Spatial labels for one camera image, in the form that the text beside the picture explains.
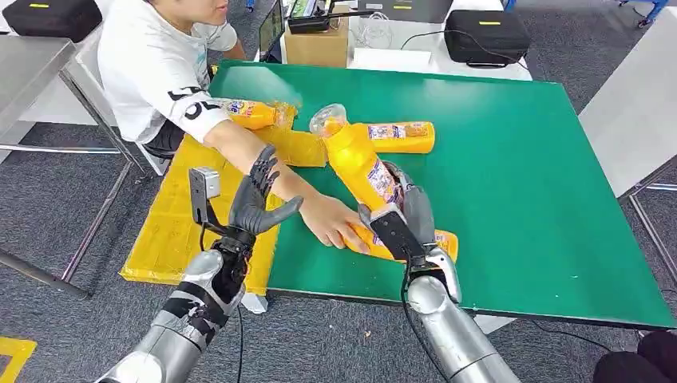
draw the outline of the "human arm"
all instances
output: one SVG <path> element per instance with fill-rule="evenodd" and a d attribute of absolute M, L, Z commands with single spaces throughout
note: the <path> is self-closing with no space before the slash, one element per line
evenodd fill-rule
<path fill-rule="evenodd" d="M 254 133 L 230 120 L 221 121 L 210 130 L 204 137 L 204 144 L 218 150 L 243 173 L 248 172 L 266 146 Z M 345 238 L 361 251 L 368 252 L 366 245 L 349 226 L 362 225 L 357 213 L 339 200 L 319 193 L 281 161 L 273 170 L 279 172 L 279 176 L 273 183 L 272 192 L 286 201 L 297 195 L 303 197 L 300 211 L 303 222 L 320 242 L 344 248 Z"/>
<path fill-rule="evenodd" d="M 238 40 L 230 50 L 224 51 L 224 58 L 227 58 L 228 60 L 247 60 L 244 56 L 242 42 Z"/>
<path fill-rule="evenodd" d="M 214 38 L 210 39 L 207 47 L 224 53 L 224 58 L 246 60 L 242 42 L 237 38 L 237 33 L 230 24 L 224 24 L 216 30 Z"/>

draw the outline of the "metal table leg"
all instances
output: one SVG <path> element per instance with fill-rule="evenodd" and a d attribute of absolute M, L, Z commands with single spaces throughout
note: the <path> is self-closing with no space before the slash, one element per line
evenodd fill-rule
<path fill-rule="evenodd" d="M 0 145 L 0 149 L 8 150 L 21 150 L 29 152 L 68 152 L 68 153 L 88 153 L 88 154 L 122 154 L 127 163 L 120 171 L 120 174 L 115 181 L 115 184 L 109 191 L 109 194 L 106 196 L 104 203 L 99 208 L 97 216 L 94 218 L 94 221 L 89 225 L 85 236 L 80 243 L 75 254 L 71 257 L 68 266 L 64 270 L 64 273 L 61 278 L 55 277 L 54 275 L 44 271 L 43 269 L 28 263 L 16 256 L 2 251 L 0 249 L 0 263 L 4 263 L 13 269 L 28 275 L 31 278 L 35 278 L 40 282 L 46 283 L 59 291 L 66 291 L 69 294 L 75 295 L 80 299 L 88 298 L 90 295 L 87 291 L 80 289 L 78 287 L 70 284 L 70 280 L 73 278 L 73 274 L 77 269 L 82 257 L 85 255 L 89 245 L 91 244 L 94 236 L 96 235 L 101 223 L 104 220 L 104 217 L 108 213 L 113 201 L 117 197 L 117 193 L 120 191 L 122 183 L 125 181 L 125 178 L 129 174 L 129 169 L 135 164 L 141 174 L 146 176 L 144 168 L 139 164 L 136 158 L 132 156 L 132 153 L 129 152 L 127 147 L 122 143 L 122 140 L 115 134 L 110 125 L 106 124 L 101 113 L 97 108 L 89 101 L 87 96 L 82 92 L 81 88 L 78 86 L 77 82 L 73 79 L 73 76 L 68 72 L 66 68 L 62 69 L 59 72 L 59 77 L 64 81 L 64 84 L 70 89 L 73 95 L 80 101 L 82 106 L 87 110 L 89 115 L 96 121 L 96 123 L 101 127 L 105 132 L 106 136 L 113 143 L 115 148 L 46 148 L 46 147 L 30 147 L 25 145 Z"/>
<path fill-rule="evenodd" d="M 85 237 L 82 239 L 80 246 L 77 248 L 77 251 L 68 262 L 68 266 L 64 270 L 64 274 L 61 277 L 61 279 L 63 279 L 64 281 L 70 282 L 70 279 L 73 277 L 73 273 L 75 273 L 77 266 L 80 265 L 82 256 L 85 255 L 85 252 L 87 251 L 87 248 L 94 239 L 95 234 L 99 230 L 99 226 L 101 226 L 104 217 L 106 216 L 106 214 L 108 214 L 108 210 L 110 209 L 110 206 L 113 204 L 115 197 L 117 197 L 117 193 L 120 191 L 120 186 L 122 186 L 122 182 L 127 177 L 127 174 L 129 173 L 129 169 L 131 167 L 132 163 L 128 162 L 122 168 L 122 171 L 120 172 L 120 175 L 117 177 L 117 180 L 113 185 L 113 188 L 110 189 L 108 195 L 106 196 L 106 199 L 104 200 L 103 205 L 101 205 L 101 208 L 97 213 L 97 216 L 94 217 L 94 221 L 92 221 L 92 223 L 87 228 L 87 231 L 85 232 Z"/>
<path fill-rule="evenodd" d="M 70 283 L 60 280 L 58 277 L 53 276 L 52 274 L 44 271 L 41 268 L 33 266 L 32 264 L 24 261 L 23 259 L 17 258 L 14 255 L 0 249 L 0 263 L 3 263 L 20 273 L 27 275 L 31 278 L 37 279 L 40 282 L 43 282 L 47 285 L 52 286 L 53 288 L 59 291 L 65 291 L 75 297 L 78 297 L 80 300 L 87 299 L 90 297 L 87 291 L 80 289 L 71 285 Z"/>
<path fill-rule="evenodd" d="M 644 189 L 677 191 L 677 187 L 672 184 L 654 184 L 654 182 L 658 178 L 660 178 L 668 170 L 672 169 L 675 165 L 677 165 L 677 156 L 672 157 L 663 166 L 656 169 L 644 180 L 641 180 L 633 189 L 627 191 L 625 194 L 619 197 L 619 199 L 627 197 L 630 200 L 632 208 L 637 212 L 639 219 L 642 221 L 642 225 L 647 230 L 649 237 L 651 237 L 651 241 L 656 246 L 656 249 L 660 254 L 660 258 L 665 263 L 665 267 L 667 268 L 667 271 L 670 273 L 672 282 L 677 283 L 677 261 L 675 261 L 675 259 L 672 257 L 670 251 L 667 250 L 667 247 L 663 243 L 663 240 L 660 238 L 658 231 L 655 229 L 653 223 L 651 222 L 649 215 L 644 210 L 644 207 L 642 206 L 641 202 L 639 201 L 639 198 L 637 197 L 637 195 Z"/>

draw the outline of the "person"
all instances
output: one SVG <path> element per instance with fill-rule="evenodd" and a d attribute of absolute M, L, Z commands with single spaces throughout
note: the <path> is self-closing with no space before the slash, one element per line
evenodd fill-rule
<path fill-rule="evenodd" d="M 595 366 L 593 383 L 677 383 L 677 335 L 656 331 L 642 338 L 637 353 L 608 353 Z"/>
<path fill-rule="evenodd" d="M 127 141 L 176 150 L 187 132 L 247 173 L 265 143 L 233 123 L 207 91 L 207 48 L 244 59 L 242 44 L 226 22 L 228 0 L 116 0 L 106 16 L 98 65 L 106 98 Z M 301 216 L 320 242 L 368 247 L 350 224 L 358 214 L 323 195 L 278 163 L 272 191 L 288 201 L 303 197 Z"/>

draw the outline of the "gray metal table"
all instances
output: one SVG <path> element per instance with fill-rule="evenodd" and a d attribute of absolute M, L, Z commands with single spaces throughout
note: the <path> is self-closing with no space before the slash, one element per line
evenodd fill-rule
<path fill-rule="evenodd" d="M 61 291 L 66 291 L 79 298 L 89 297 L 89 293 L 70 283 L 82 256 L 92 242 L 95 234 L 111 204 L 120 190 L 129 169 L 136 165 L 145 175 L 145 170 L 132 156 L 113 129 L 106 124 L 101 113 L 90 102 L 81 86 L 68 71 L 68 63 L 76 53 L 76 46 L 67 38 L 24 38 L 13 36 L 0 37 L 0 126 L 10 127 L 29 108 L 41 91 L 59 76 L 73 95 L 82 103 L 89 115 L 113 144 L 113 148 L 51 148 L 20 144 L 2 144 L 0 149 L 28 152 L 57 152 L 77 154 L 121 154 L 127 160 L 117 177 L 113 188 L 106 196 L 94 221 L 89 225 L 85 236 L 61 277 L 0 249 L 0 263 L 4 263 L 40 282 L 46 283 Z"/>

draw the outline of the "white t-shirt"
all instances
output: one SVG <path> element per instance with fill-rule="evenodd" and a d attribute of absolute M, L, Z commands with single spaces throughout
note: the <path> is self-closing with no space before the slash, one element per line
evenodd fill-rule
<path fill-rule="evenodd" d="M 116 0 L 105 19 L 98 65 L 122 138 L 147 144 L 169 119 L 203 142 L 228 114 L 207 92 L 207 48 L 226 51 L 235 30 L 195 24 L 188 36 L 144 0 Z"/>

